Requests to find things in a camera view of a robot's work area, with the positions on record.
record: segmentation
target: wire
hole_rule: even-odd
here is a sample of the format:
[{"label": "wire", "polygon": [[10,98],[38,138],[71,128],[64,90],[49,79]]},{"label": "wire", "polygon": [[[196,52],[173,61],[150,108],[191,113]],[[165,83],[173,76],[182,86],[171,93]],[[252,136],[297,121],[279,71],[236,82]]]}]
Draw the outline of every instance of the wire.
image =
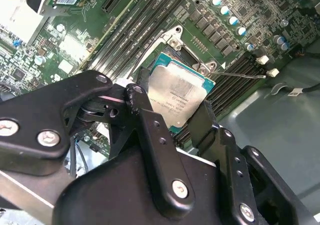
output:
[{"label": "wire", "polygon": [[245,78],[245,79],[265,79],[267,78],[266,75],[245,75],[245,74],[240,74],[240,73],[229,73],[229,72],[220,72],[220,71],[214,71],[211,74],[215,75],[224,75],[224,76],[232,76],[232,77],[240,77],[240,78]]},{"label": "wire", "polygon": [[76,142],[73,136],[70,138],[70,176],[77,176]]},{"label": "wire", "polygon": [[80,148],[80,146],[79,146],[79,144],[78,144],[78,141],[75,141],[75,145],[76,145],[76,148],[78,149],[79,154],[80,154],[80,157],[81,157],[81,159],[82,159],[85,173],[87,173],[87,172],[89,172],[89,168],[88,168],[88,164],[87,164],[87,162],[86,162],[84,153],[82,152],[82,150],[81,150],[81,148]]},{"label": "wire", "polygon": [[12,86],[11,84],[4,82],[4,81],[0,81],[0,86],[6,86],[8,88],[10,88],[11,90],[15,91],[17,93],[17,95],[22,95],[21,91],[19,89],[17,89],[16,87]]}]

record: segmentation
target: black cable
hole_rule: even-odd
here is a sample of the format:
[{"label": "black cable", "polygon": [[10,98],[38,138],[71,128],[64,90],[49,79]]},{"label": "black cable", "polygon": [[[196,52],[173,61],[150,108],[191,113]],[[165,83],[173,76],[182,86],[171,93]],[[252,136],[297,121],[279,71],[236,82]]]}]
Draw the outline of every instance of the black cable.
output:
[{"label": "black cable", "polygon": [[88,164],[86,162],[86,159],[85,159],[85,156],[84,156],[84,153],[82,152],[79,144],[78,144],[78,141],[75,142],[76,144],[76,147],[78,148],[78,151],[79,151],[79,154],[81,156],[81,159],[83,161],[83,165],[84,165],[84,170],[85,170],[85,173],[89,172],[89,168],[88,168]]},{"label": "black cable", "polygon": [[311,87],[304,88],[304,89],[302,89],[302,92],[303,93],[310,93],[310,92],[313,92],[316,90],[320,90],[320,83],[318,83],[314,86],[311,86]]},{"label": "black cable", "polygon": [[76,142],[73,136],[70,138],[70,176],[77,176]]}]

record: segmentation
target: microchip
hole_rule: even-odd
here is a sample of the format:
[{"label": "microchip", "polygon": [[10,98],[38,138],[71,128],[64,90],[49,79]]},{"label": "microchip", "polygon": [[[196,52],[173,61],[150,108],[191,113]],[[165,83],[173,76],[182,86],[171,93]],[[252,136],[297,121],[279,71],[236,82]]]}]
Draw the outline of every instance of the microchip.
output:
[{"label": "microchip", "polygon": [[220,34],[218,32],[215,32],[209,40],[213,43],[216,43],[221,38]]},{"label": "microchip", "polygon": [[212,25],[209,25],[204,31],[203,33],[209,37],[213,32],[214,32],[215,28]]},{"label": "microchip", "polygon": [[280,9],[281,10],[286,10],[288,7],[289,7],[289,3],[287,1],[285,1],[281,6],[280,6]]},{"label": "microchip", "polygon": [[23,71],[21,71],[19,68],[14,70],[14,72],[12,73],[12,77],[17,79],[18,81],[21,81],[25,77],[25,75],[26,74]]},{"label": "microchip", "polygon": [[218,22],[218,20],[214,18],[214,19],[212,19],[211,24],[215,25],[217,22]]},{"label": "microchip", "polygon": [[279,52],[275,51],[275,52],[272,54],[272,56],[273,56],[275,59],[277,59],[277,57],[279,56]]},{"label": "microchip", "polygon": [[193,13],[191,13],[191,15],[189,16],[189,19],[191,21],[198,21],[198,19],[201,17],[201,13],[198,10],[194,10]]},{"label": "microchip", "polygon": [[239,13],[240,13],[242,16],[245,15],[247,12],[248,12],[248,11],[247,11],[247,9],[246,9],[245,7],[241,8],[241,9],[239,10]]},{"label": "microchip", "polygon": [[223,29],[224,29],[224,27],[223,27],[223,26],[220,26],[220,27],[218,27],[218,28],[216,29],[216,31],[220,33]]},{"label": "microchip", "polygon": [[266,40],[264,40],[264,41],[262,42],[262,44],[265,45],[265,46],[268,46],[268,45],[270,44],[270,42],[269,42],[268,39],[266,39]]},{"label": "microchip", "polygon": [[39,49],[38,49],[38,54],[39,54],[40,56],[44,56],[44,55],[46,54],[46,51],[43,50],[42,48],[39,48]]},{"label": "microchip", "polygon": [[55,45],[52,42],[50,42],[50,44],[48,45],[48,49],[52,50],[52,49],[54,49],[54,47],[55,47]]},{"label": "microchip", "polygon": [[225,47],[221,52],[223,53],[223,55],[226,57],[228,56],[231,52],[233,51],[231,46],[227,46]]},{"label": "microchip", "polygon": [[225,35],[222,36],[225,40],[228,40],[230,38],[229,33],[226,33]]},{"label": "microchip", "polygon": [[216,44],[216,47],[217,47],[218,49],[223,49],[227,44],[228,44],[227,41],[226,41],[224,38],[222,38],[222,39]]},{"label": "microchip", "polygon": [[91,43],[88,43],[88,44],[86,45],[86,49],[89,50],[89,49],[91,49],[91,48],[92,48],[92,44],[91,44]]},{"label": "microchip", "polygon": [[267,18],[267,19],[270,18],[271,15],[272,15],[272,12],[271,12],[269,9],[264,12],[264,16],[265,16],[265,18]]},{"label": "microchip", "polygon": [[207,12],[206,7],[203,4],[200,4],[197,9],[204,15]]},{"label": "microchip", "polygon": [[208,21],[207,21],[207,19],[205,19],[204,17],[203,18],[201,18],[197,23],[196,23],[196,26],[199,28],[199,29],[204,29],[205,28],[205,26],[207,26],[207,24],[208,24]]},{"label": "microchip", "polygon": [[250,39],[249,39],[250,43],[252,44],[255,44],[256,41],[257,41],[257,37],[256,36],[252,36]]}]

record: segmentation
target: black plastic bracket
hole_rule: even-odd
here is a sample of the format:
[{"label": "black plastic bracket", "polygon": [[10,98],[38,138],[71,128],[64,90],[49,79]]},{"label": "black plastic bracket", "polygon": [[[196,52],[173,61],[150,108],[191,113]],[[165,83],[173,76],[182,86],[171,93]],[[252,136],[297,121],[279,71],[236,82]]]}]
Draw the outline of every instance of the black plastic bracket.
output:
[{"label": "black plastic bracket", "polygon": [[[18,124],[18,131],[0,136],[0,169],[43,176],[56,172],[70,147],[70,131],[82,104],[101,96],[112,82],[97,71],[86,71],[0,103],[0,120]],[[59,135],[55,146],[43,146],[43,131]]]}]

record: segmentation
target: cable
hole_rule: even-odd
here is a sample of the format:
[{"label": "cable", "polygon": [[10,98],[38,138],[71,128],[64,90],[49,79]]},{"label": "cable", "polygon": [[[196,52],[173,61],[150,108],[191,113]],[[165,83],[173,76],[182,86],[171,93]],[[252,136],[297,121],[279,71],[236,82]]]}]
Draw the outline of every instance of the cable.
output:
[{"label": "cable", "polygon": [[75,141],[75,145],[76,145],[76,148],[78,149],[79,151],[79,154],[81,156],[81,159],[82,159],[82,162],[83,162],[83,165],[84,165],[84,170],[85,170],[85,173],[89,172],[89,168],[88,168],[88,164],[86,162],[86,159],[85,159],[85,156],[84,156],[84,153],[82,152],[79,144],[78,144],[78,141]]},{"label": "cable", "polygon": [[229,72],[220,72],[220,71],[214,71],[211,74],[215,75],[224,75],[224,76],[232,76],[232,77],[240,77],[240,78],[245,78],[245,79],[265,79],[267,78],[266,75],[245,75],[245,74],[240,74],[240,73],[229,73]]},{"label": "cable", "polygon": [[70,176],[77,176],[76,142],[73,136],[70,138]]}]

